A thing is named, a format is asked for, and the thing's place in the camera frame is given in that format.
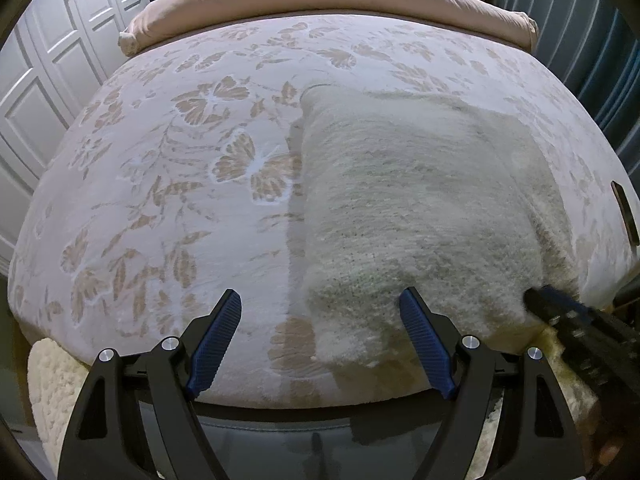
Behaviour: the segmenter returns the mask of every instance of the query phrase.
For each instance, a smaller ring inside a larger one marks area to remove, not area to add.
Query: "rolled blanket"
[[[517,118],[439,94],[308,88],[303,293],[316,356],[334,374],[375,368],[389,396],[418,386],[398,295],[494,349],[520,352],[542,329],[522,303],[551,283],[577,295],[558,186]],[[407,381],[390,370],[409,367]]]

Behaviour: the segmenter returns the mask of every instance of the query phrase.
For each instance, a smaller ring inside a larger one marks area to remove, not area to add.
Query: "white bed sheet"
[[[304,270],[298,99],[318,80],[460,96],[532,126],[573,230],[580,298],[635,273],[610,181],[640,204],[606,139],[535,58],[388,16],[318,14],[226,25],[131,59],[69,129],[34,194],[10,270],[12,310],[92,362],[149,350],[242,296],[238,332],[200,400],[311,407],[396,396],[394,378],[337,383],[315,361]],[[420,389],[407,381],[404,394]]]

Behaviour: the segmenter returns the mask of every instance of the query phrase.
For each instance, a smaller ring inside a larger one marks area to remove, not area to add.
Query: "silver screw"
[[[462,338],[462,345],[473,350],[474,348],[478,348],[480,346],[480,342],[478,341],[478,338],[476,336],[465,335]]]
[[[180,344],[180,341],[177,337],[168,337],[167,339],[162,341],[162,348],[164,350],[173,350],[177,348],[179,344]]]
[[[113,350],[111,350],[111,348],[103,350],[102,352],[100,352],[100,355],[98,355],[98,359],[100,359],[100,361],[102,361],[103,363],[111,361],[113,359]]]
[[[527,350],[527,354],[529,355],[529,357],[535,359],[536,361],[540,361],[540,359],[542,359],[542,350],[535,346],[529,348],[529,350]]]

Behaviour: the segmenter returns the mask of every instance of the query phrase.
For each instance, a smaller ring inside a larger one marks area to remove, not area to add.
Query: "white wardrobe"
[[[33,0],[0,50],[0,274],[64,133],[126,58],[118,34],[148,0]]]

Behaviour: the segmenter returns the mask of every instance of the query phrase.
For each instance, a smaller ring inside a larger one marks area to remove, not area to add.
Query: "gray curtain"
[[[534,55],[580,100],[640,192],[640,44],[610,0],[494,0],[538,22]]]

